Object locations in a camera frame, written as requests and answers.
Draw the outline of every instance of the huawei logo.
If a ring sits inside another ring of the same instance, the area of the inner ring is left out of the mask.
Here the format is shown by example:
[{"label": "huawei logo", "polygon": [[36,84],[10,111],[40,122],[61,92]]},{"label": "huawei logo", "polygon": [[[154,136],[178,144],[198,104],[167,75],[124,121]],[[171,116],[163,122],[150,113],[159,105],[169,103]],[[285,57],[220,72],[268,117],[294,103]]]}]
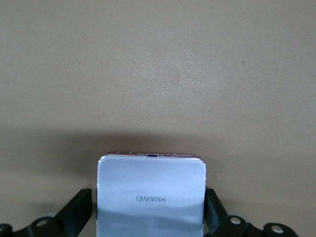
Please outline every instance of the huawei logo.
[{"label": "huawei logo", "polygon": [[165,197],[152,197],[152,196],[136,196],[136,201],[145,202],[165,202]]}]

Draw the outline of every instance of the usb port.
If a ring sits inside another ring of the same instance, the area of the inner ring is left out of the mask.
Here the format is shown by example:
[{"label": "usb port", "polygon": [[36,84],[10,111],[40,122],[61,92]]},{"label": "usb port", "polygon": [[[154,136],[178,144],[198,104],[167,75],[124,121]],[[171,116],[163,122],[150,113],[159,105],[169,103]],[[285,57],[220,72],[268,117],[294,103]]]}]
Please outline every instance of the usb port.
[{"label": "usb port", "polygon": [[148,156],[148,157],[158,157],[159,154],[147,154],[146,156]]}]

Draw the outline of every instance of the white phone back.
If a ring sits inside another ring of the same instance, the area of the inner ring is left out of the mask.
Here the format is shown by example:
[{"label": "white phone back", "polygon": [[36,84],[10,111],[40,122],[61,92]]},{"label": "white phone back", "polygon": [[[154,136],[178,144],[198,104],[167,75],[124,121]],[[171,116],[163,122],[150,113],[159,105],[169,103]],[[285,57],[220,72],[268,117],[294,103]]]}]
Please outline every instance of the white phone back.
[{"label": "white phone back", "polygon": [[97,237],[202,237],[205,180],[195,157],[103,156]]}]

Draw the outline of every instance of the screw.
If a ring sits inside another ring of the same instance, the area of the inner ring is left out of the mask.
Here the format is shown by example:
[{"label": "screw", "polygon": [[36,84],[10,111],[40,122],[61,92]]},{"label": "screw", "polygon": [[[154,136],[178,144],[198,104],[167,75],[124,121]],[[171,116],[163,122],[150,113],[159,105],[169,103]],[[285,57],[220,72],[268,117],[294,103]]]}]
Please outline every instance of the screw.
[{"label": "screw", "polygon": [[45,225],[47,222],[48,222],[47,219],[40,220],[40,221],[36,224],[36,226],[37,226],[37,227],[43,226],[43,225]]},{"label": "screw", "polygon": [[278,234],[282,234],[284,231],[283,229],[280,227],[280,226],[271,226],[271,229],[275,232],[275,233],[278,233]]},{"label": "screw", "polygon": [[237,217],[232,217],[231,218],[231,222],[235,225],[240,225],[241,224],[241,220]]}]

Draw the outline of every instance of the beige wall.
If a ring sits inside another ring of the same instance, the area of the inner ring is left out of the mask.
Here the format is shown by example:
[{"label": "beige wall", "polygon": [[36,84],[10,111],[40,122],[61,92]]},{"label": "beige wall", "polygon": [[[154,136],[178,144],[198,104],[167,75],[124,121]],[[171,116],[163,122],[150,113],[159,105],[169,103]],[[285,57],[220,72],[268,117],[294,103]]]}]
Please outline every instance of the beige wall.
[{"label": "beige wall", "polygon": [[315,0],[0,1],[0,223],[95,188],[107,151],[179,152],[312,237],[315,144]]}]

